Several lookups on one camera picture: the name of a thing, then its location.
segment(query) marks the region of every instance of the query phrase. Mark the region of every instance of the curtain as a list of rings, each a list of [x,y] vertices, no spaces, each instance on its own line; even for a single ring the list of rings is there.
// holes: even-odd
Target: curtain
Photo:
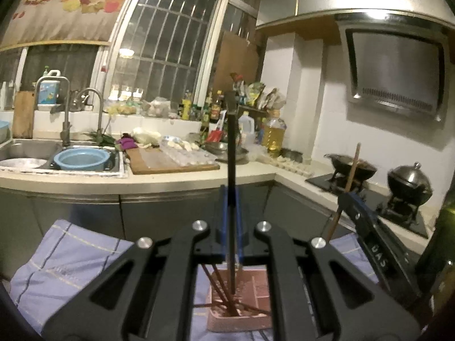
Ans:
[[[0,49],[46,43],[108,44],[125,0],[21,0]]]

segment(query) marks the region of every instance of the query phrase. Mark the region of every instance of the white countertop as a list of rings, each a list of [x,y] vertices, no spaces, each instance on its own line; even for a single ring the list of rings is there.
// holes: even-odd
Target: white countertop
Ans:
[[[327,170],[326,166],[322,165],[314,165],[312,168],[315,175],[323,175],[330,172],[330,170]],[[228,181],[227,178],[228,169],[226,164],[221,164],[219,170],[148,175],[133,175],[128,167],[127,176],[124,178],[43,175],[0,171],[0,187],[32,193],[71,194],[73,196],[87,196],[91,194],[130,195],[217,188],[222,184],[226,184]],[[336,196],[306,183],[306,178],[301,175],[258,162],[237,166],[237,184],[272,180],[276,180],[302,196],[305,196],[332,211],[335,211],[337,208]],[[427,224],[435,215],[434,212],[423,209],[421,210],[421,213]],[[428,240],[386,220],[383,221],[395,232],[395,234],[397,234],[408,248],[419,254],[423,252]],[[428,228],[427,231],[429,236],[431,236],[431,231]]]

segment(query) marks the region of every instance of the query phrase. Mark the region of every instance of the wooden cutting board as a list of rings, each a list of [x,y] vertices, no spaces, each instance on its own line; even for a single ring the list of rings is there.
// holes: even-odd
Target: wooden cutting board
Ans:
[[[127,150],[127,155],[130,158],[130,166],[133,174],[159,174],[159,173],[179,173],[179,172],[199,172],[199,171],[215,171],[220,169],[218,164],[192,165],[182,167],[179,166],[169,156],[164,154],[160,149],[148,148],[144,150],[147,153],[153,153],[153,167],[147,166],[143,160],[139,149]]]
[[[35,93],[19,91],[14,99],[13,138],[33,138],[33,119],[35,117]]]

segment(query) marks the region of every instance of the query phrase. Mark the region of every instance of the metal faucet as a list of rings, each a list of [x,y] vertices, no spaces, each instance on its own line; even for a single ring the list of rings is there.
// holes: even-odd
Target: metal faucet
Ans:
[[[103,103],[104,103],[103,95],[101,95],[101,92],[99,92],[96,88],[87,87],[87,88],[84,88],[83,90],[81,90],[75,96],[75,99],[77,100],[79,98],[79,96],[81,96],[84,92],[89,92],[89,91],[93,91],[94,93],[96,93],[100,99],[100,110],[98,113],[98,129],[96,130],[96,139],[98,140],[98,138],[102,135],[102,132],[103,132],[103,129],[101,128],[101,123],[103,120]]]
[[[36,82],[36,86],[35,86],[35,98],[36,98],[36,104],[38,104],[38,92],[40,90],[40,84],[42,81],[45,81],[45,80],[57,80],[57,81],[65,81],[68,85],[67,87],[67,96],[65,97],[65,120],[63,122],[63,129],[62,129],[62,132],[60,132],[60,138],[61,138],[61,141],[62,141],[62,144],[64,147],[66,146],[69,146],[70,145],[70,127],[71,127],[71,124],[70,124],[70,81],[67,77],[58,77],[58,76],[53,76],[53,75],[47,75],[47,76],[44,76],[44,77],[41,77],[40,79],[38,79],[38,81]]]

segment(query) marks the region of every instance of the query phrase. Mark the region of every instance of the range hood vent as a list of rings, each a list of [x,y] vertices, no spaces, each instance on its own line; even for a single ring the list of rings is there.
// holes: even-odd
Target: range hood vent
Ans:
[[[336,18],[349,101],[444,123],[450,59],[442,26],[385,10]]]

